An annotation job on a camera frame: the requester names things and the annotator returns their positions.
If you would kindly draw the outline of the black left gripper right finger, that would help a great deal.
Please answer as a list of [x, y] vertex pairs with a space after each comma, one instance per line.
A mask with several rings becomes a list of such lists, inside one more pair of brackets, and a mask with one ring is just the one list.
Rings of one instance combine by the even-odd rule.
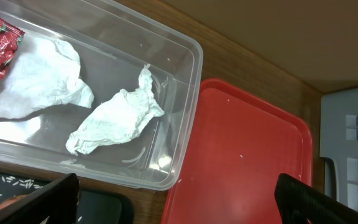
[[358, 224], [358, 212], [281, 173], [275, 201], [283, 224]]

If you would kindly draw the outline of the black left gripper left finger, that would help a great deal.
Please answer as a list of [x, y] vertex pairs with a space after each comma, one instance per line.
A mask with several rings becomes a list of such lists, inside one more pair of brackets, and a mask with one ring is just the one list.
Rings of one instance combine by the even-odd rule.
[[0, 209], [0, 224], [73, 224], [80, 199], [80, 182], [74, 173], [64, 175]]

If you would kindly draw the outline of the orange carrot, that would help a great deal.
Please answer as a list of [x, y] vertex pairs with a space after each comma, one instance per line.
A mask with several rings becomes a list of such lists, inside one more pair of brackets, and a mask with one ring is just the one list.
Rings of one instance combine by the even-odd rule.
[[19, 201], [20, 199], [26, 197], [26, 195], [15, 195], [9, 199], [4, 200], [3, 202], [0, 203], [0, 210], [9, 206], [10, 204], [13, 204], [17, 201]]

